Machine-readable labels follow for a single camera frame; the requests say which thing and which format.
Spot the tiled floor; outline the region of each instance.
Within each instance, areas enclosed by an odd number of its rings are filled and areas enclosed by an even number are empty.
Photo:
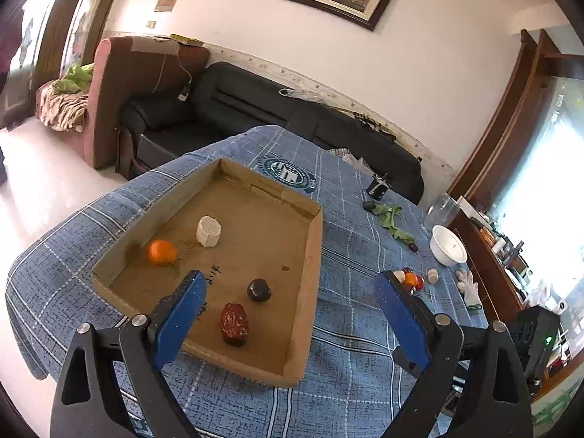
[[[8,181],[0,186],[0,381],[30,427],[49,436],[55,381],[28,371],[8,321],[4,290],[18,254],[69,214],[122,184],[113,168],[97,172],[30,118],[0,131]]]

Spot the white bowl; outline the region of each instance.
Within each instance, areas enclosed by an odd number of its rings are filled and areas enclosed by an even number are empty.
[[[468,256],[462,241],[456,234],[442,225],[434,225],[430,250],[442,265],[451,267],[457,263],[464,263]]]

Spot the orange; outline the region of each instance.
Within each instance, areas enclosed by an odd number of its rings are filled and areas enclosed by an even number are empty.
[[[169,241],[157,239],[148,245],[148,259],[153,265],[171,265],[179,254]]]
[[[404,287],[406,288],[415,288],[418,284],[418,278],[416,277],[415,273],[406,273],[405,280],[404,280]]]

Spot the bolt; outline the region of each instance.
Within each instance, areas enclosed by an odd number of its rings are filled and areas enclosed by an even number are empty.
[[[450,324],[450,317],[448,315],[444,315],[444,314],[439,314],[435,316],[436,318],[436,322],[440,325],[440,326],[448,326]]]
[[[136,315],[132,318],[133,326],[142,326],[146,322],[146,315]]]
[[[89,323],[81,323],[79,326],[77,326],[77,332],[79,334],[85,334],[90,329],[91,326],[89,325]]]
[[[493,321],[493,329],[498,333],[504,333],[507,329],[507,326],[505,326],[505,323],[501,321]]]

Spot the clear plastic container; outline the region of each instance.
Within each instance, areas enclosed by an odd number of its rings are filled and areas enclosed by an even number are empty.
[[[448,227],[460,212],[460,206],[448,194],[440,194],[424,217],[424,228],[431,234],[434,225]]]

